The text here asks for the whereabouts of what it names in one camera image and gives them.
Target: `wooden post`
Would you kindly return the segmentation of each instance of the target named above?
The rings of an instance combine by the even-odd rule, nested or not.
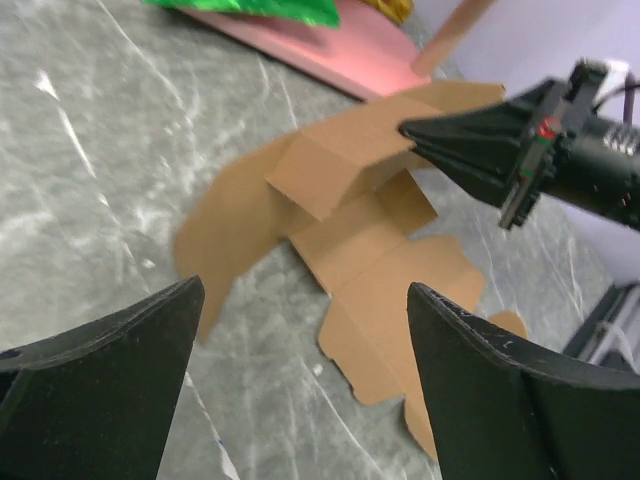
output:
[[[421,77],[427,77],[444,62],[460,41],[497,0],[463,0],[440,30],[424,46],[411,69]]]

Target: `robotic arm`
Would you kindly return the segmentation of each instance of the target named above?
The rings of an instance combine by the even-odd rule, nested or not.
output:
[[[640,130],[597,115],[616,73],[620,64],[582,61],[568,80],[547,79],[476,111],[407,120],[399,130],[415,153],[500,208],[502,228],[522,226],[546,193],[640,230]]]

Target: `gray marble surface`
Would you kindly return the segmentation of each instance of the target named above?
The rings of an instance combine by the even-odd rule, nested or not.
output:
[[[351,104],[137,0],[0,2],[0,350],[176,280],[172,237],[216,172]],[[609,278],[557,206],[506,235],[417,175],[440,213],[428,233],[456,234],[486,274],[480,312],[513,309],[560,349]],[[194,350],[158,478],[225,478],[213,430],[243,480],[439,478],[401,399],[359,405],[319,352],[327,303],[287,245],[238,280]]]

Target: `pink surface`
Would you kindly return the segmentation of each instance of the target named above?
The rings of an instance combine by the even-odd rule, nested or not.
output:
[[[341,27],[183,9],[190,16],[355,97],[370,100],[428,79],[410,68],[418,49],[361,0],[337,0]]]

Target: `cardboard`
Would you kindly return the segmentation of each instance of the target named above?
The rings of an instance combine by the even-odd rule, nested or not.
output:
[[[234,279],[289,239],[333,299],[319,344],[373,405],[405,396],[408,428],[436,457],[406,314],[411,282],[473,311],[484,277],[448,235],[407,237],[436,218],[410,170],[429,166],[397,133],[401,120],[501,100],[499,85],[439,81],[362,104],[285,135],[224,168],[178,233],[183,276],[206,291],[206,341]],[[522,321],[490,319],[525,336]]]

